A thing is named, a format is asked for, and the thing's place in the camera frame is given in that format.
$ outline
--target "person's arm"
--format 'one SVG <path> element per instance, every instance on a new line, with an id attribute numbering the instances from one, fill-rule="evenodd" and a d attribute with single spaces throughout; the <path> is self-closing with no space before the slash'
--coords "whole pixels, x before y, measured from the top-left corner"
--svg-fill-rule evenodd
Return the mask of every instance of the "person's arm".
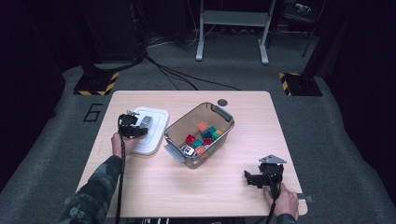
<path id="1" fill-rule="evenodd" d="M 103 223 L 111 198 L 117 186 L 122 166 L 120 136 L 111 138 L 113 156 L 102 163 L 92 174 L 88 183 L 78 190 L 67 205 L 59 223 Z M 134 148 L 136 139 L 125 139 L 125 155 Z"/>
<path id="2" fill-rule="evenodd" d="M 273 199 L 271 192 L 264 189 L 265 201 L 271 206 Z M 277 224 L 296 224 L 298 218 L 298 198 L 296 192 L 286 189 L 283 183 L 280 183 L 279 197 L 276 199 L 274 214 L 276 215 Z"/>

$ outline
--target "red block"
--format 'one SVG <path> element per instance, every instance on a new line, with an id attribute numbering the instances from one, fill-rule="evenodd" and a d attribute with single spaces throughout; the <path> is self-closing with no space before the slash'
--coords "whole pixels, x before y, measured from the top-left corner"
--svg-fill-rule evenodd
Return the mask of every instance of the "red block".
<path id="1" fill-rule="evenodd" d="M 189 135 L 186 137 L 186 143 L 189 144 L 189 145 L 192 145 L 192 142 L 193 142 L 194 140 L 195 140 L 195 136 L 194 136 L 194 135 L 189 134 Z"/>
<path id="2" fill-rule="evenodd" d="M 204 146 L 212 144 L 212 139 L 210 138 L 204 138 Z"/>

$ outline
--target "camouflage sleeve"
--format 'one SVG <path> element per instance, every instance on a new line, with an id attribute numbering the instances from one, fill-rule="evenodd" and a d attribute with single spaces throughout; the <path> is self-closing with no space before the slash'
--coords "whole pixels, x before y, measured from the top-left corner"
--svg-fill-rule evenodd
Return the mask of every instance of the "camouflage sleeve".
<path id="1" fill-rule="evenodd" d="M 291 214 L 282 214 L 276 218 L 276 224 L 297 224 L 297 221 Z"/>
<path id="2" fill-rule="evenodd" d="M 102 163 L 67 205 L 59 223 L 103 223 L 121 166 L 122 160 L 117 156 L 111 156 Z"/>

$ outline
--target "hand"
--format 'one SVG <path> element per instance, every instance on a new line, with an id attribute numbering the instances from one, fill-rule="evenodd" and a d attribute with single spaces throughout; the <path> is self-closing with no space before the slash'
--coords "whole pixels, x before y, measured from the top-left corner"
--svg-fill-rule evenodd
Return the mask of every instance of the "hand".
<path id="1" fill-rule="evenodd" d="M 137 141 L 139 141 L 139 138 L 122 138 L 125 144 L 125 156 L 128 156 L 134 149 L 134 145 L 136 145 Z M 113 137 L 111 137 L 111 145 L 113 149 L 113 155 L 121 158 L 121 139 L 118 133 L 113 133 Z"/>
<path id="2" fill-rule="evenodd" d="M 270 190 L 264 189 L 264 198 L 271 206 L 273 198 L 271 197 Z M 297 220 L 298 198 L 296 192 L 290 192 L 290 190 L 286 189 L 285 184 L 280 183 L 279 197 L 276 199 L 274 214 L 279 216 L 285 213 L 291 214 Z"/>

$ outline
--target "gray carpet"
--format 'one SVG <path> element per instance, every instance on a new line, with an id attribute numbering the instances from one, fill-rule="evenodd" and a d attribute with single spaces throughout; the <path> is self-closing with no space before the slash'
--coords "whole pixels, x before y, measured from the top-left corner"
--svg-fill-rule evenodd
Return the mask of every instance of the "gray carpet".
<path id="1" fill-rule="evenodd" d="M 149 48 L 148 54 L 179 72 L 242 91 L 269 91 L 293 157 L 303 191 L 315 202 L 299 223 L 394 223 L 395 206 L 377 173 L 361 158 L 348 138 L 337 103 L 321 77 L 316 81 L 322 97 L 286 96 L 279 72 L 302 72 L 315 43 L 301 58 L 305 40 L 276 35 L 268 49 L 270 64 L 262 65 L 258 36 L 219 36 L 206 40 L 204 59 L 195 61 L 196 43 Z M 114 67 L 120 64 L 106 64 Z M 71 197 L 89 157 L 111 98 L 73 95 L 82 74 L 79 67 L 64 73 L 66 87 L 35 145 L 0 195 L 0 223 L 56 223 Z M 231 90 L 190 79 L 199 90 Z M 174 80 L 180 90 L 193 88 Z M 174 85 L 147 60 L 120 72 L 114 91 L 175 90 Z M 98 120 L 84 122 L 92 104 L 101 111 Z M 253 223 L 257 217 L 247 217 Z M 114 223 L 110 218 L 106 223 Z"/>

